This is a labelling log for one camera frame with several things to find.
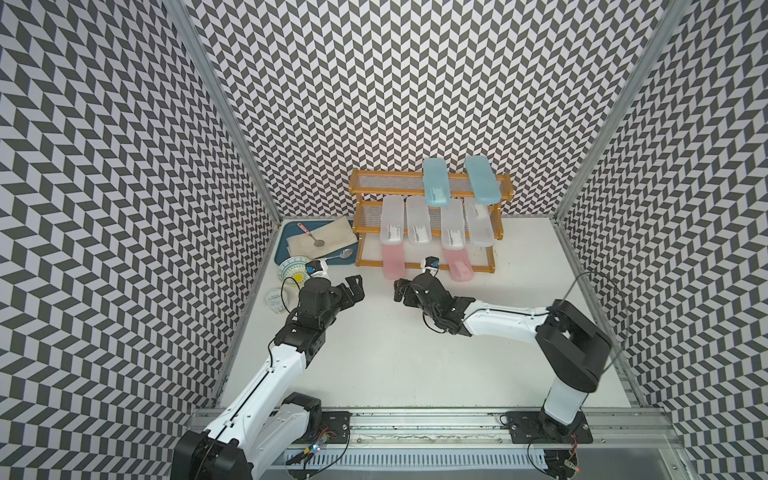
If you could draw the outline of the pink pencil case labelled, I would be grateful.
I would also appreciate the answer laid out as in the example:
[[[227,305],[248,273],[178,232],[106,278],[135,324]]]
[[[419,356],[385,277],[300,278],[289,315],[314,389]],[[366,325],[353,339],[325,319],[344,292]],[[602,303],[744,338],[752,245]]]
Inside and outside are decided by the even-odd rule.
[[[444,249],[446,263],[448,264],[451,278],[456,282],[467,282],[473,279],[474,269],[466,249]]]

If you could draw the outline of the white pencil case labelled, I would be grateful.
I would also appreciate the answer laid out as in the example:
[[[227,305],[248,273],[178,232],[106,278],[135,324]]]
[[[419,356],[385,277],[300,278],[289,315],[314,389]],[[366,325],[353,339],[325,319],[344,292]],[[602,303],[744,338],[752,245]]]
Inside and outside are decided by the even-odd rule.
[[[432,241],[429,208],[423,196],[409,196],[406,199],[408,240],[414,245]]]
[[[399,245],[404,240],[404,197],[387,195],[382,200],[380,215],[380,242]]]

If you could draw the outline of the white pencil case label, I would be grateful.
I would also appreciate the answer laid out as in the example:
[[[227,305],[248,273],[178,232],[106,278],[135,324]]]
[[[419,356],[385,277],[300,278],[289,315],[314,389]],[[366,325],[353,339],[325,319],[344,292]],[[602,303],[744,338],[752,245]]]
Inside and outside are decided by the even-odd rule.
[[[477,247],[492,247],[495,235],[488,207],[474,198],[465,198],[463,205],[470,242]]]

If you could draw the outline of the frosted white pencil case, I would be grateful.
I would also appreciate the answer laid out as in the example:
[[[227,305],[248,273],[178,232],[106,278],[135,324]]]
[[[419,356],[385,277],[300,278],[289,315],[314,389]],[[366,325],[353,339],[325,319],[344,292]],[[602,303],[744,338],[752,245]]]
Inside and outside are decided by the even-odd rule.
[[[441,244],[446,250],[462,250],[466,245],[463,202],[452,198],[440,208]]]

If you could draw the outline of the teal pencil case labelled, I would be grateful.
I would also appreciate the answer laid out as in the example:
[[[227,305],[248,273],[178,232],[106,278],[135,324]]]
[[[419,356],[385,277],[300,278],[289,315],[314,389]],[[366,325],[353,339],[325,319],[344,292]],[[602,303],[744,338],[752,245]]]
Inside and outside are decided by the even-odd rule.
[[[450,203],[450,179],[446,161],[427,158],[422,164],[424,197],[429,207],[445,207]]]

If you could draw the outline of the teal pencil case plain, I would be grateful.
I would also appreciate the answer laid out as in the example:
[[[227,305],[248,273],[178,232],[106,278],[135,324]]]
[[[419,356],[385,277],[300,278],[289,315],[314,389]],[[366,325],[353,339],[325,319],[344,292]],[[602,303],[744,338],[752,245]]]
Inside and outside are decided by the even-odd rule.
[[[465,158],[464,165],[475,201],[486,206],[498,204],[502,200],[502,193],[489,159],[485,156],[469,156]]]

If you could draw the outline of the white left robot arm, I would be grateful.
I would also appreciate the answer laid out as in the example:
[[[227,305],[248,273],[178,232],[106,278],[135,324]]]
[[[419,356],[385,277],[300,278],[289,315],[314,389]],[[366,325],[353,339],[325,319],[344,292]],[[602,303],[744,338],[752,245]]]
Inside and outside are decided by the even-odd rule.
[[[202,431],[180,438],[170,477],[258,479],[291,444],[313,437],[322,416],[321,400],[288,389],[324,345],[339,312],[364,298],[359,275],[336,286],[322,276],[308,279],[248,385]]]

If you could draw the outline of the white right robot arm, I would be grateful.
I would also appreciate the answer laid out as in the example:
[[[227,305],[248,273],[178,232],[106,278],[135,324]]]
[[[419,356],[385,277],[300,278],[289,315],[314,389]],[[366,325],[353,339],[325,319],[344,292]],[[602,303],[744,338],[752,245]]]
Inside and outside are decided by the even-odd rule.
[[[491,336],[537,345],[555,375],[538,413],[509,414],[512,440],[572,443],[584,430],[582,407],[594,393],[613,349],[610,337],[567,299],[520,309],[452,295],[430,271],[394,282],[394,300],[418,308],[439,334]]]

